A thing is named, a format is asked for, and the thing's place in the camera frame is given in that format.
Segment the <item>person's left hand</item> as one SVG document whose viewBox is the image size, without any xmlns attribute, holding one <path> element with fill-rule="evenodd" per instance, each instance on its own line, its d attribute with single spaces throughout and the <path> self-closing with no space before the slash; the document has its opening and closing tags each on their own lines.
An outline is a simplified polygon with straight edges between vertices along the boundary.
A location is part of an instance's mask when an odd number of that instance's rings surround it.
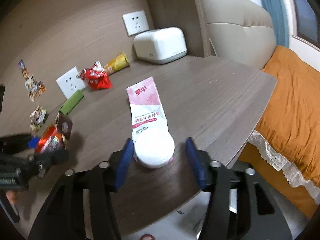
<svg viewBox="0 0 320 240">
<path fill-rule="evenodd" d="M 7 206 L 6 206 L 6 210 L 8 211 L 9 214 L 15 214 L 16 216 L 19 215 L 16 204 L 18 202 L 18 193 L 16 191 L 7 191 L 6 192 L 6 197 L 8 200 Z"/>
</svg>

